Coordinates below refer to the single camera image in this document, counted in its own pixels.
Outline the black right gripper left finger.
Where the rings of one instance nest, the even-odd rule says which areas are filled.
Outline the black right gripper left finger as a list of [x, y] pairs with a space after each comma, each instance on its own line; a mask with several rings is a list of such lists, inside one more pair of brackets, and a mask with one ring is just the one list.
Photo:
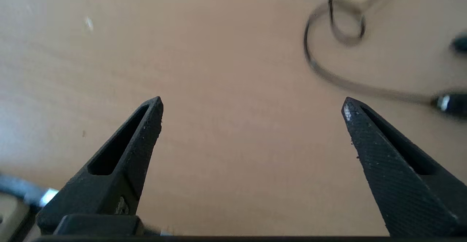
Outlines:
[[40, 211], [37, 225], [52, 234], [71, 214], [135, 214], [162, 129], [160, 97], [143, 102]]

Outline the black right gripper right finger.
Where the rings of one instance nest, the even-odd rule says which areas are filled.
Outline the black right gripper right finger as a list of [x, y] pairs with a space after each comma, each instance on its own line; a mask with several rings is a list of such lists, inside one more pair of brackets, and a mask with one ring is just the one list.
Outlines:
[[466, 185], [362, 101], [341, 112], [390, 236], [465, 237]]

